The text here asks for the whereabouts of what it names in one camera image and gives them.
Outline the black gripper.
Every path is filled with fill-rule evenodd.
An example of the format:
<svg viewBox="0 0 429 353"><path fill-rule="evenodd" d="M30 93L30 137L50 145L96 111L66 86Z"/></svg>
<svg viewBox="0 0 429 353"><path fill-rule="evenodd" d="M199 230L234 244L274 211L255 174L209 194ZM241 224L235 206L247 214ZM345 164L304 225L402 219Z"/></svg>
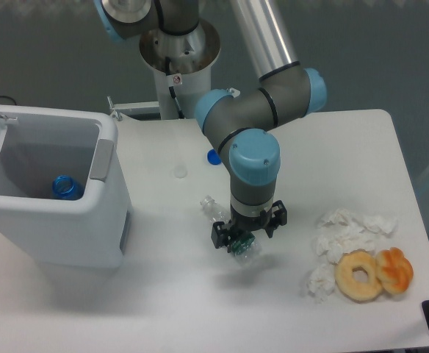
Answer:
<svg viewBox="0 0 429 353"><path fill-rule="evenodd" d="M268 238L272 238L277 228L287 224L287 209L281 200L264 208L259 215L249 217L242 215L231 207L231 221L216 221L212 225L211 239L216 249L226 247L227 252L234 250L244 232L263 229Z"/></svg>

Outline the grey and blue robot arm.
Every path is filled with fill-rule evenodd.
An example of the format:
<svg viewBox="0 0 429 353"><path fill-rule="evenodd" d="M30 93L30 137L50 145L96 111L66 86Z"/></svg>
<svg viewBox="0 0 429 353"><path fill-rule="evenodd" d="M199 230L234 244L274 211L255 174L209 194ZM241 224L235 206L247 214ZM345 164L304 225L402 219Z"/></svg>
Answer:
<svg viewBox="0 0 429 353"><path fill-rule="evenodd" d="M228 221L216 221L216 248L241 252L253 232L267 235L287 223L275 200L281 164L272 130L320 110L327 100L323 78L303 68L274 1L231 3L259 88L245 95L212 89L211 68L220 53L217 30L202 19L197 1L97 1L108 35L140 39L140 55L152 70L163 119L192 118L230 176Z"/></svg>

